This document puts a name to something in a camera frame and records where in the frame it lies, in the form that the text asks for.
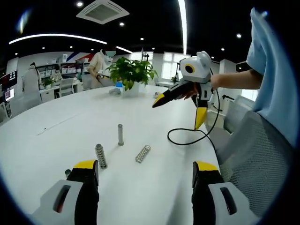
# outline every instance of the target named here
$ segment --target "led light strip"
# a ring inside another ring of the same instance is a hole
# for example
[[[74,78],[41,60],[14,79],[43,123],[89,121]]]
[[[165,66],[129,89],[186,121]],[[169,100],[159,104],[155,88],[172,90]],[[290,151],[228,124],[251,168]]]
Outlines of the led light strip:
[[[89,38],[89,37],[82,37],[82,36],[77,36],[77,35],[71,35],[71,34],[35,34],[35,35],[29,35],[29,36],[25,36],[25,37],[21,37],[21,38],[18,38],[18,39],[15,39],[13,41],[10,41],[9,44],[13,44],[15,42],[18,42],[18,41],[22,41],[22,40],[25,40],[25,39],[28,39],[28,38],[38,38],[38,37],[68,37],[68,38],[80,38],[80,39],[84,39],[84,40],[88,40],[88,41],[95,41],[95,42],[98,42],[98,43],[102,43],[104,45],[107,44],[107,42],[105,41],[100,41],[100,40],[97,40],[97,39],[93,39],[93,38]],[[121,48],[119,46],[117,46],[116,48],[120,49],[120,50],[123,50],[125,52],[128,52],[128,53],[132,53],[132,51],[129,51],[125,48]]]
[[[183,54],[187,54],[187,42],[188,42],[188,29],[187,29],[187,14],[186,14],[186,4],[184,0],[178,0],[181,24],[182,24],[182,41],[183,41]]]

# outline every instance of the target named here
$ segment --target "light blue shirt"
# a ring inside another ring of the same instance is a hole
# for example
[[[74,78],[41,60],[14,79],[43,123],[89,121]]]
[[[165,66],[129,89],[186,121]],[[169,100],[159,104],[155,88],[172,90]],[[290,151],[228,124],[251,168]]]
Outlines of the light blue shirt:
[[[296,74],[275,32],[251,10],[252,43],[247,64],[263,75],[254,111],[263,116],[293,146],[299,132],[299,96]]]

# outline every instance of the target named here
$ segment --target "black cable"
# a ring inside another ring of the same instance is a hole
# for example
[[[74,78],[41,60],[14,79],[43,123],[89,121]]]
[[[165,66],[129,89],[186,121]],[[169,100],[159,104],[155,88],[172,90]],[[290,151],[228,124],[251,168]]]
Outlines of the black cable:
[[[217,120],[218,120],[219,113],[220,113],[220,97],[219,97],[218,90],[216,90],[216,92],[217,92],[217,100],[218,100],[218,111],[217,111],[217,116],[216,116],[215,122],[214,122],[214,124],[212,125],[211,129],[209,130],[209,132],[206,134],[206,133],[204,133],[204,132],[201,131],[201,130],[193,130],[193,129],[186,129],[186,128],[175,128],[175,129],[172,129],[172,130],[170,130],[170,131],[168,132],[167,138],[168,138],[168,140],[169,140],[170,142],[172,142],[173,144],[176,144],[176,145],[184,146],[184,145],[194,144],[194,143],[196,143],[196,142],[198,142],[198,141],[204,139],[205,137],[207,137],[207,138],[210,140],[210,142],[211,142],[211,144],[212,144],[214,150],[216,151],[216,147],[215,147],[214,143],[212,142],[212,140],[210,139],[210,137],[208,137],[208,135],[211,133],[211,131],[212,131],[213,128],[215,127],[216,122],[217,122]],[[170,133],[171,133],[172,131],[175,131],[175,130],[187,130],[187,131],[193,131],[193,132],[194,132],[194,131],[200,131],[201,133],[204,134],[204,136],[201,137],[201,138],[199,138],[199,139],[197,139],[197,140],[195,140],[195,141],[193,141],[193,142],[190,142],[190,143],[184,143],[184,144],[176,143],[176,142],[172,141],[172,140],[170,139],[170,137],[169,137],[169,136],[170,136]]]

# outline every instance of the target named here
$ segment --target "ceiling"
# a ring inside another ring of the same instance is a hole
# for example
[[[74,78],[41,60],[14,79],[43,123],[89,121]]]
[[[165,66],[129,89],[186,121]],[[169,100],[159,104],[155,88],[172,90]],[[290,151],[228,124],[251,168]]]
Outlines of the ceiling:
[[[130,15],[101,25],[77,18],[76,15],[94,0],[81,0],[82,8],[76,6],[77,0],[19,1],[6,3],[11,6],[10,16],[1,21],[6,23],[3,39],[2,63],[7,60],[41,52],[99,51],[100,43],[69,37],[36,37],[11,45],[16,38],[46,33],[79,35],[118,45],[133,52],[155,53],[183,52],[182,28],[178,0],[113,0]],[[185,0],[187,14],[187,54],[195,55],[205,50],[215,61],[228,59],[233,62],[245,61],[251,43],[251,3],[239,1],[200,1]],[[28,9],[31,14],[23,33],[17,32],[16,25],[21,15]]]

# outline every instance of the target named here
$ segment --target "air conditioner vent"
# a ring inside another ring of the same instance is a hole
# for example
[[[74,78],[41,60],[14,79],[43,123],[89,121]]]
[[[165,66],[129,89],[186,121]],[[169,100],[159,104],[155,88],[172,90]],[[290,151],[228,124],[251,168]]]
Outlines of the air conditioner vent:
[[[129,15],[129,12],[109,0],[96,0],[85,7],[76,17],[105,24]]]

